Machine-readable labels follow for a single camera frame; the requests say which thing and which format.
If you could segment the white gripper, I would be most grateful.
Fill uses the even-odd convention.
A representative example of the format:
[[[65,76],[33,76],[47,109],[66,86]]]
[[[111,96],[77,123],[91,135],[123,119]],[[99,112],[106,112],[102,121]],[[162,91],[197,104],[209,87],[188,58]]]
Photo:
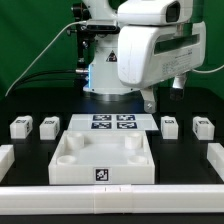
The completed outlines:
[[[194,24],[189,36],[177,37],[176,31],[176,26],[125,26],[119,33],[118,77],[123,85],[142,89],[146,113],[155,113],[157,106],[154,89],[149,86],[177,75],[170,88],[170,99],[182,100],[187,80],[182,73],[203,64],[205,23]]]

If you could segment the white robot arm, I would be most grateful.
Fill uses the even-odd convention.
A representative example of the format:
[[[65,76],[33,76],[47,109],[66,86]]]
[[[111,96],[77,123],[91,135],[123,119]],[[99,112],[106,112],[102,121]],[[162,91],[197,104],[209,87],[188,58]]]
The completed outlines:
[[[183,97],[187,73],[205,58],[206,25],[192,15],[197,0],[81,0],[77,21],[76,73],[87,78],[83,91],[104,101],[140,92],[144,110],[156,111],[154,88],[172,79],[171,97]]]

